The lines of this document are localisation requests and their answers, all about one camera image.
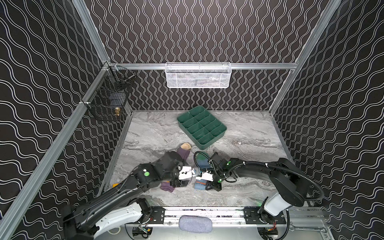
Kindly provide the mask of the brass padlock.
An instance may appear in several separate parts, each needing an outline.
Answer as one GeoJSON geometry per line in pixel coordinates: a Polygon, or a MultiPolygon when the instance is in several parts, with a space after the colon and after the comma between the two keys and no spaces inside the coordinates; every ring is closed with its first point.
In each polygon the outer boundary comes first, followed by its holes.
{"type": "Polygon", "coordinates": [[[115,115],[116,115],[117,117],[119,117],[119,116],[121,115],[121,108],[119,108],[119,107],[116,107],[116,108],[115,108],[115,115]]]}

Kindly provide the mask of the blue sock orange cuff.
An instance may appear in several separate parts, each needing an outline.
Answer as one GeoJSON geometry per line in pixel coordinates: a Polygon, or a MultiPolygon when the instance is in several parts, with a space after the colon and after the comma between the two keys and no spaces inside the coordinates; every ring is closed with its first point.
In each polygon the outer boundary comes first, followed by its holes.
{"type": "Polygon", "coordinates": [[[196,190],[206,190],[207,184],[213,181],[212,171],[209,170],[211,165],[209,164],[209,159],[205,156],[205,153],[194,154],[194,161],[198,167],[195,189],[196,190]]]}

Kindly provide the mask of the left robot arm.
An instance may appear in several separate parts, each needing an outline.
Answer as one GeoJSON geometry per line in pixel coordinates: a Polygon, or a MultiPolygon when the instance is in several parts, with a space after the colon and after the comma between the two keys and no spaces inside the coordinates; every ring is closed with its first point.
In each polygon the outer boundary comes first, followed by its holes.
{"type": "Polygon", "coordinates": [[[77,207],[66,205],[62,211],[65,239],[93,240],[101,229],[96,225],[98,221],[162,182],[178,180],[186,165],[177,152],[166,152],[153,163],[139,164],[120,184],[93,200],[77,207]]]}

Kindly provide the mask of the green compartment tray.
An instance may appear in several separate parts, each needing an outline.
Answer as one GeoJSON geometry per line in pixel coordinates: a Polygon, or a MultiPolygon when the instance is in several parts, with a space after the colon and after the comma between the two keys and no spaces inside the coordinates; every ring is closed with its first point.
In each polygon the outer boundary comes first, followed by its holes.
{"type": "Polygon", "coordinates": [[[227,126],[203,106],[196,106],[177,117],[182,131],[200,149],[205,150],[222,138],[227,126]]]}

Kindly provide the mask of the front aluminium rail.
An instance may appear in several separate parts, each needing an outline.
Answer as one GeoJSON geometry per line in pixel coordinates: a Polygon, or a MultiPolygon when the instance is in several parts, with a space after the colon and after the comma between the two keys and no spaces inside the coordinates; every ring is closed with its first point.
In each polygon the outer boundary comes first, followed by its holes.
{"type": "Polygon", "coordinates": [[[152,220],[146,227],[177,227],[182,216],[211,219],[214,227],[284,227],[324,228],[324,216],[319,208],[290,208],[267,219],[258,214],[258,207],[152,207],[152,220]]]}

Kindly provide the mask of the silver combination wrench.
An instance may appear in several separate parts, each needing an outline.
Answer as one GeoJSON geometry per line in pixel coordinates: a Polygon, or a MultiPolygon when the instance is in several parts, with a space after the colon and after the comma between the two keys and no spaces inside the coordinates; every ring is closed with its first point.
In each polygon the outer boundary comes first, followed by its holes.
{"type": "Polygon", "coordinates": [[[294,226],[293,223],[290,223],[289,230],[291,232],[294,232],[294,231],[311,231],[311,232],[321,232],[321,233],[328,232],[326,228],[297,227],[297,226],[294,226]]]}

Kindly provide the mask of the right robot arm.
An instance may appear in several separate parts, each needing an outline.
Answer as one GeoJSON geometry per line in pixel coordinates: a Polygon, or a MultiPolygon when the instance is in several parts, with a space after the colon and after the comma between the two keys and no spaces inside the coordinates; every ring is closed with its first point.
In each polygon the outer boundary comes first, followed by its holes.
{"type": "Polygon", "coordinates": [[[321,186],[311,180],[288,159],[279,158],[276,162],[243,161],[232,158],[229,161],[220,160],[219,156],[208,159],[213,174],[210,185],[216,191],[221,190],[222,182],[229,178],[251,178],[268,181],[277,192],[267,197],[258,210],[263,222],[272,220],[283,210],[302,207],[307,201],[320,201],[325,193],[321,186]]]}

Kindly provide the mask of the aluminium frame profile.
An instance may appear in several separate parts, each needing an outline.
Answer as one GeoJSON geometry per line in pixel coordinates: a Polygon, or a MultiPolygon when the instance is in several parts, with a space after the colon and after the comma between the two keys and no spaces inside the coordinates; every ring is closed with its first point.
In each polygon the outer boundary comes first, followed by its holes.
{"type": "Polygon", "coordinates": [[[80,16],[80,18],[82,20],[84,28],[86,29],[86,31],[90,37],[91,43],[95,47],[95,50],[97,52],[99,59],[102,62],[110,63],[111,60],[107,54],[107,51],[105,49],[104,44],[102,43],[98,29],[96,28],[96,25],[95,25],[95,23],[91,17],[91,13],[90,13],[89,9],[87,8],[85,1],[73,0],[73,4],[75,6],[75,9],[78,12],[78,15],[80,16]]]}

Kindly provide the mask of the grey cloth pad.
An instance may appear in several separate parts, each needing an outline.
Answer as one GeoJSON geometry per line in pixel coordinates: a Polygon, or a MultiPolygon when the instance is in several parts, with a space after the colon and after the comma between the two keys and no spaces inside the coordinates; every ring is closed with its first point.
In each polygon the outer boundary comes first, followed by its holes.
{"type": "Polygon", "coordinates": [[[213,223],[206,217],[181,216],[179,228],[186,232],[208,234],[213,230],[213,223]]]}

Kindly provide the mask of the purple sock tan toe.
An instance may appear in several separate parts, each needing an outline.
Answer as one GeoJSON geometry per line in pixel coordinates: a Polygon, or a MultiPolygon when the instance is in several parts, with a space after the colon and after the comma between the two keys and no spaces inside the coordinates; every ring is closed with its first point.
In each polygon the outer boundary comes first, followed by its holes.
{"type": "MultiPolygon", "coordinates": [[[[171,178],[174,176],[178,176],[179,171],[183,166],[189,166],[187,160],[191,153],[191,149],[192,146],[189,143],[183,143],[178,147],[176,151],[178,155],[174,160],[174,162],[176,163],[176,168],[173,170],[171,178]]],[[[160,189],[169,193],[172,193],[175,190],[175,188],[171,187],[170,180],[162,182],[160,189]]]]}

